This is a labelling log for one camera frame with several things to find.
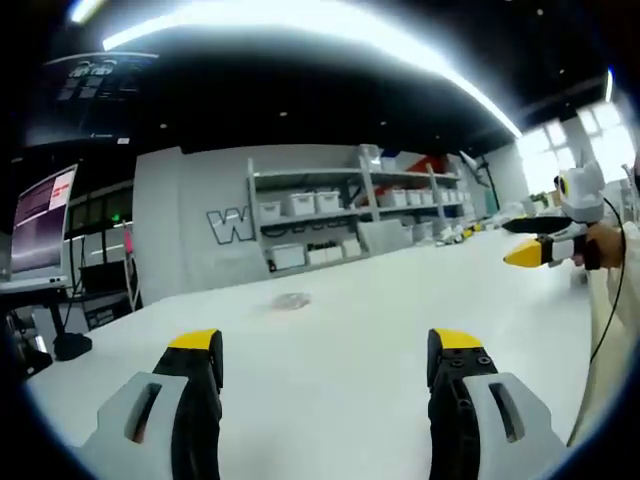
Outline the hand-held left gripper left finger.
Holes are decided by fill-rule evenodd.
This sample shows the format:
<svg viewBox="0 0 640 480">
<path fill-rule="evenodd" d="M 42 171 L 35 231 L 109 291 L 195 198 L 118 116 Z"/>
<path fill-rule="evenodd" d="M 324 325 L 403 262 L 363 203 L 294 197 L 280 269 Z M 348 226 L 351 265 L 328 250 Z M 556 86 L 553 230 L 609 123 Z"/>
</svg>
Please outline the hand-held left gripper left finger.
<svg viewBox="0 0 640 480">
<path fill-rule="evenodd" d="M 223 375 L 220 330 L 177 337 L 98 409 L 79 459 L 97 479 L 218 479 Z"/>
</svg>

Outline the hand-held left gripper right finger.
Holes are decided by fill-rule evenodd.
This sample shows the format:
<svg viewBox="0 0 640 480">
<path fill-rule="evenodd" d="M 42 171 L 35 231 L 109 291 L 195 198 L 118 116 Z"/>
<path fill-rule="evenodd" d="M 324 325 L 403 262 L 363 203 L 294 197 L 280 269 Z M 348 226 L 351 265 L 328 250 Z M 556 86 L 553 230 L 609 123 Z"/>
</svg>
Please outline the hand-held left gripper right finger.
<svg viewBox="0 0 640 480">
<path fill-rule="evenodd" d="M 472 335 L 431 329 L 426 376 L 431 479 L 548 479 L 566 456 L 547 406 Z"/>
</svg>

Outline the person's right hand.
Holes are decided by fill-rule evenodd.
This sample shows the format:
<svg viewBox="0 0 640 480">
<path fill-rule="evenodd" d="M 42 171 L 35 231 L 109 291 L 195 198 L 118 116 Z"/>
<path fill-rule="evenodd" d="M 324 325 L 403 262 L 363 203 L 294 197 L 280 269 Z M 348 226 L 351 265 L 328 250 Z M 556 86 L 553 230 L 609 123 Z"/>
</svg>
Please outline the person's right hand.
<svg viewBox="0 0 640 480">
<path fill-rule="evenodd" d="M 572 261 L 588 271 L 621 268 L 624 255 L 622 230 L 596 223 L 588 227 L 583 253 L 574 255 Z"/>
</svg>

